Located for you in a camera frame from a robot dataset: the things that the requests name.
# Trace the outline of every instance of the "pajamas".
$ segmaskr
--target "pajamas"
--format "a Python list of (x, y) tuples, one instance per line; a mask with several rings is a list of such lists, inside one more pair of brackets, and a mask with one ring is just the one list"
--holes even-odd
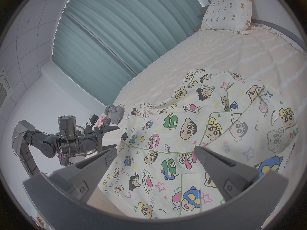
[(225, 203), (195, 145), (254, 166), (262, 176), (282, 172), (299, 132), (292, 109), (268, 83), (217, 69), (191, 69), (168, 99), (134, 105), (123, 119), (118, 155), (100, 188), (126, 215), (146, 219)]

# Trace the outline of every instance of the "white pillow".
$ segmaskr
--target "white pillow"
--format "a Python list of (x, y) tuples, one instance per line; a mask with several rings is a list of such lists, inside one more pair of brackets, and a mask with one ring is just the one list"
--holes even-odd
[(230, 30), (248, 34), (251, 23), (252, 0), (214, 0), (201, 24), (202, 30)]

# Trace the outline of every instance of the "cylindrical motor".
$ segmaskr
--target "cylindrical motor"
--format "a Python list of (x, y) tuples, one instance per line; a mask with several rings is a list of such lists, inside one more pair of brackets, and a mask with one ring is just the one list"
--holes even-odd
[(77, 127), (76, 127), (76, 117), (75, 116), (62, 116), (58, 117), (59, 122), (59, 132), (61, 139), (72, 140), (77, 138)]

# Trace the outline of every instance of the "curtain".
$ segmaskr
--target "curtain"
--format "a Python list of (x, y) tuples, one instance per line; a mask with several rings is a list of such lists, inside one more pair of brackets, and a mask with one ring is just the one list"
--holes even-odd
[(70, 0), (52, 60), (108, 105), (149, 64), (201, 23), (197, 0)]

